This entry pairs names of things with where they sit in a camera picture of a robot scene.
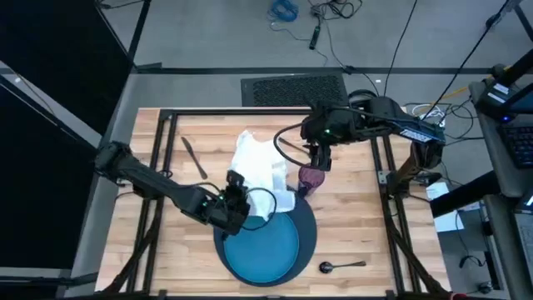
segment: blue cable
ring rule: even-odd
[[[291,0],[275,0],[268,14],[284,22],[292,22],[298,18],[298,6]]]

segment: blue plate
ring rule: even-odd
[[[249,217],[246,228],[258,228],[262,217]],[[256,231],[241,230],[224,243],[230,268],[247,281],[269,283],[283,277],[298,256],[299,238],[294,222],[285,213],[275,213],[272,220]]]

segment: concrete floor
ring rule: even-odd
[[[289,28],[298,37],[308,37],[316,24],[307,12],[305,0],[294,1],[300,16],[275,28]],[[120,4],[123,1],[108,0]],[[286,32],[269,29],[266,11],[270,1],[252,0],[153,0],[135,56],[136,64],[159,63],[166,68],[239,68],[239,67],[320,67],[323,57],[309,51],[305,42],[292,39]],[[389,67],[392,54],[403,29],[412,0],[372,0],[364,2],[359,13],[349,20],[330,21],[337,56],[356,67]],[[476,43],[485,20],[496,13],[501,0],[425,0],[414,12],[395,67],[457,68]],[[128,48],[142,5],[134,4],[104,11],[122,43]],[[522,8],[533,20],[533,1]],[[527,37],[517,16],[509,13],[480,45],[467,67],[488,68],[495,63],[512,64],[533,42]],[[327,66],[335,67],[322,30],[317,48],[329,57]],[[137,108],[158,107],[238,107],[241,106],[242,78],[275,75],[132,75],[123,95],[113,136],[128,140]],[[385,75],[369,74],[382,91]],[[479,81],[483,75],[460,75],[450,89]],[[370,88],[361,75],[344,75],[348,92]],[[450,75],[392,75],[387,95],[399,104],[435,101],[451,79]],[[520,84],[530,83],[523,78]],[[462,103],[461,94],[446,103]],[[446,133],[463,133],[468,120],[448,117]],[[469,137],[479,137],[477,121]],[[461,142],[447,147],[444,153],[450,178],[460,183],[491,170],[483,141]],[[476,216],[465,216],[464,232],[468,246],[478,257],[486,249]],[[472,292],[477,283],[488,280],[486,267],[458,268],[464,255],[455,234],[442,234],[441,246],[451,286],[456,292]]]

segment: wooden tabletop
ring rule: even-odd
[[[157,127],[159,109],[140,109],[133,130],[131,147],[136,157],[148,164]],[[236,140],[245,129],[259,141],[271,140],[280,129],[300,122],[303,116],[179,116],[173,151],[172,179],[179,183],[202,181],[196,165],[179,137],[191,143],[208,181],[226,185],[225,176],[236,148]],[[168,128],[163,133],[161,157],[166,148]],[[283,135],[287,141],[302,145],[299,130]],[[385,154],[381,159],[386,166]],[[396,165],[409,156],[410,142],[391,137]],[[290,147],[288,155],[305,162],[306,156]],[[152,281],[152,294],[166,289],[170,295],[286,295],[286,296],[383,296],[394,287],[389,247],[386,239],[376,172],[368,142],[333,147],[332,168],[326,181],[307,200],[318,226],[316,250],[306,269],[295,279],[276,287],[252,287],[237,281],[222,265],[215,251],[212,228],[184,216],[165,200],[162,227]],[[157,170],[162,168],[159,159]],[[296,186],[298,167],[288,163],[287,184]],[[131,190],[128,187],[122,192]],[[425,197],[423,189],[412,186],[411,193]],[[135,241],[142,200],[126,195],[117,200],[106,250],[97,281],[97,290],[106,287],[129,259]],[[391,202],[391,210],[396,209]],[[405,200],[413,249],[428,272],[450,289],[441,247],[427,202]],[[142,281],[141,262],[137,289]],[[402,271],[407,290],[411,286],[405,259]],[[365,260],[366,267],[344,267],[330,274],[318,271],[321,262],[334,264]]]

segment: white cloth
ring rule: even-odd
[[[230,169],[244,177],[246,187],[266,188],[271,191],[276,196],[276,213],[294,209],[294,192],[286,190],[286,161],[274,148],[272,140],[258,142],[245,130],[237,139],[237,150]],[[274,211],[274,199],[268,192],[250,192],[247,202],[250,204],[250,216],[268,220],[268,215]]]

